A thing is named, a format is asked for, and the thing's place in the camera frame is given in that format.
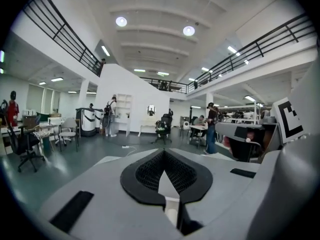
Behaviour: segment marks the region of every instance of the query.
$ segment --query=black metal railing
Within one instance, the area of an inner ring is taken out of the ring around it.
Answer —
[[[23,12],[77,61],[100,75],[101,63],[80,40],[52,0],[29,0]]]
[[[185,83],[159,80],[159,79],[148,78],[148,77],[140,77],[140,78],[145,80],[155,88],[159,89],[160,91],[178,92],[182,94],[188,93],[188,85]]]
[[[292,42],[298,43],[312,35],[316,35],[316,30],[311,20],[305,13],[301,14],[264,34],[238,50],[237,53],[232,54],[211,67],[208,72],[197,77],[195,82],[188,84],[187,92],[189,93],[214,79],[223,77],[225,74],[249,64],[252,60],[262,58],[268,52],[285,45],[290,45]]]

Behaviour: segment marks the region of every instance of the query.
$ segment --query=mannequin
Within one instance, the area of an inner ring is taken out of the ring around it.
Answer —
[[[9,101],[9,107],[8,107],[8,124],[11,124],[12,127],[17,126],[17,119],[19,114],[19,106],[15,102],[17,97],[17,93],[13,90],[10,94],[10,101]]]

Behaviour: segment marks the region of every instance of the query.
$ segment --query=sign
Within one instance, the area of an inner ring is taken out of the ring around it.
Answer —
[[[295,140],[305,133],[301,121],[288,98],[273,103],[272,110],[274,110],[275,118],[280,125],[283,144]]]

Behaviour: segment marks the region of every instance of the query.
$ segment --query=bag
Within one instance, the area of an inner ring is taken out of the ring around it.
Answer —
[[[155,128],[157,132],[165,132],[169,129],[167,123],[161,120],[156,121]]]
[[[104,115],[105,116],[109,116],[112,114],[112,109],[111,109],[111,104],[114,103],[114,101],[112,101],[110,104],[109,104],[109,101],[107,103],[107,105],[105,106],[104,108]]]

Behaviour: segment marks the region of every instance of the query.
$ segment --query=gray floor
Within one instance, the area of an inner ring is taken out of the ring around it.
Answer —
[[[93,137],[82,137],[80,147],[76,152],[75,143],[72,142],[67,147],[56,147],[55,152],[46,152],[46,162],[37,159],[34,161],[38,172],[34,173],[29,162],[22,166],[22,172],[17,171],[20,163],[19,157],[14,154],[3,155],[0,158],[0,165],[7,176],[8,184],[11,186],[16,198],[26,204],[26,206],[38,211],[42,203],[63,185],[95,165],[106,156],[125,157],[129,152],[134,154],[156,148],[177,148],[195,154],[203,154],[204,147],[197,148],[196,145],[187,143],[188,139],[179,137],[180,130],[173,128],[171,131],[172,143],[158,141],[151,144],[156,138],[155,135],[131,133],[128,137],[124,133],[119,133],[117,137],[106,138],[99,134]],[[216,146],[217,152],[231,157],[228,150]]]

